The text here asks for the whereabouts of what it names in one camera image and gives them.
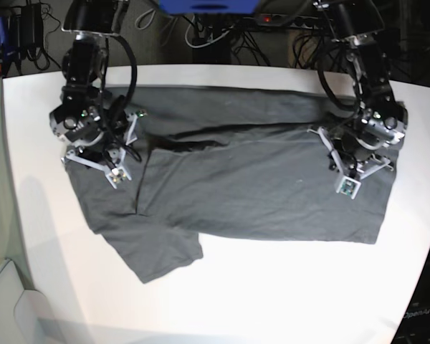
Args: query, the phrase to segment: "white table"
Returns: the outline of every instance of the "white table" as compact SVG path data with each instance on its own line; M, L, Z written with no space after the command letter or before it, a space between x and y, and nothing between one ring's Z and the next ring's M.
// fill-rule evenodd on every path
M129 71L109 69L107 83L127 85ZM303 70L164 65L138 75L139 85L323 93ZM328 78L352 94L350 78ZM48 114L64 84L60 73L4 80L4 106L29 265L68 343L390 343L430 247L430 89L393 82L410 126L376 245L201 235L202 260L143 285L88 229L60 162Z

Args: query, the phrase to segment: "white tabletop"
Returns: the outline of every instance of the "white tabletop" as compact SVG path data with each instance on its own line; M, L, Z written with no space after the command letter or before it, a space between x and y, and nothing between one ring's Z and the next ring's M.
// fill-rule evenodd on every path
M127 85L129 71L109 69L108 84ZM138 75L138 85L323 93L304 70L164 65ZM352 94L350 78L328 78ZM376 245L201 235L202 260L143 285L88 229L59 159L48 114L64 84L61 73L4 80L4 106L30 269L68 343L391 342L430 247L430 89L393 82L409 128Z

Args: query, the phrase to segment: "blue device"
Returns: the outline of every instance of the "blue device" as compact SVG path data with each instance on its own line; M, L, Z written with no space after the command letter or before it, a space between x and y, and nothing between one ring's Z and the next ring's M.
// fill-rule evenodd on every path
M250 14L258 3L259 0L161 0L160 6L169 14Z

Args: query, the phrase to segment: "gray t-shirt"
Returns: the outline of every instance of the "gray t-shirt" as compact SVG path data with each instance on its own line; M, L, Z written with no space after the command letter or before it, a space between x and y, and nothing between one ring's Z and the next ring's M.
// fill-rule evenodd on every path
M199 233L376 242L396 174L367 178L354 201L336 194L328 150L307 132L323 120L324 98L150 87L133 102L149 114L135 145L144 161L127 159L133 180L114 190L99 171L69 163L67 172L91 230L143 282L202 258Z

